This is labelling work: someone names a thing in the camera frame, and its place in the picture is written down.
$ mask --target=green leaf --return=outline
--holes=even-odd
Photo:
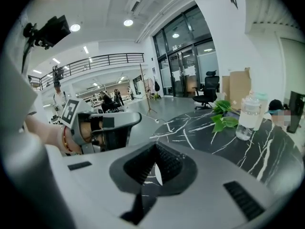
[[[221,120],[217,120],[215,122],[215,126],[214,126],[214,129],[213,129],[212,133],[214,133],[214,132],[221,132],[223,129],[224,129],[224,125],[223,125],[222,121]]]
[[[223,112],[227,111],[227,109],[225,107],[223,107],[222,105],[218,105],[218,107],[220,107]]]
[[[217,101],[216,106],[220,107],[223,111],[229,111],[231,109],[231,103],[226,100]]]
[[[215,115],[215,116],[211,117],[211,119],[212,119],[214,122],[216,122],[217,120],[220,120],[222,117],[223,117],[222,114],[218,114],[218,115]]]
[[[234,117],[230,117],[230,116],[224,117],[223,124],[226,127],[234,127],[234,126],[238,125],[238,120],[235,119]]]
[[[219,108],[219,107],[215,107],[213,110],[214,110],[214,112],[215,112],[216,114],[223,113],[222,109]]]

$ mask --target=green plant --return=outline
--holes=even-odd
[[[215,103],[216,107],[213,109],[216,114],[223,114],[232,110],[231,103],[226,100],[219,100]]]
[[[235,119],[234,117],[231,117],[231,116],[223,117],[223,114],[228,111],[232,111],[236,114],[239,114],[236,111],[232,110],[231,103],[229,101],[220,100],[220,101],[217,101],[215,103],[215,105],[216,106],[213,109],[213,111],[218,115],[211,117],[211,119],[215,122],[215,126],[214,126],[212,133],[221,132],[225,127],[233,128],[236,125],[238,125],[238,120]]]

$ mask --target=ceiling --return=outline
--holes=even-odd
[[[278,24],[299,29],[300,26],[281,0],[246,0],[247,17],[254,24]]]
[[[41,28],[53,16],[66,16],[69,26],[79,24],[81,29],[72,32],[53,48],[44,50],[35,47],[30,59],[30,68],[49,61],[59,53],[82,46],[84,43],[98,41],[135,41],[145,25],[171,0],[154,0],[139,14],[128,12],[131,0],[35,0],[26,9],[28,20]],[[123,21],[133,19],[131,27],[125,27]],[[82,56],[82,47],[74,52],[78,60]]]

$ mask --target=black bag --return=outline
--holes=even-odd
[[[156,92],[160,91],[160,86],[156,81],[154,82],[154,89]]]

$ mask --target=ceiling light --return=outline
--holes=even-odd
[[[61,63],[61,62],[59,62],[57,59],[55,59],[55,58],[53,58],[53,60],[56,62],[56,63]]]
[[[131,26],[133,24],[132,20],[125,20],[124,21],[124,26]]]
[[[80,28],[81,28],[81,26],[80,26],[79,24],[74,24],[74,25],[72,25],[72,26],[70,27],[70,30],[71,30],[72,32],[75,32],[75,31],[79,31]]]
[[[89,51],[88,51],[86,46],[84,46],[84,50],[85,50],[86,53],[89,53]]]

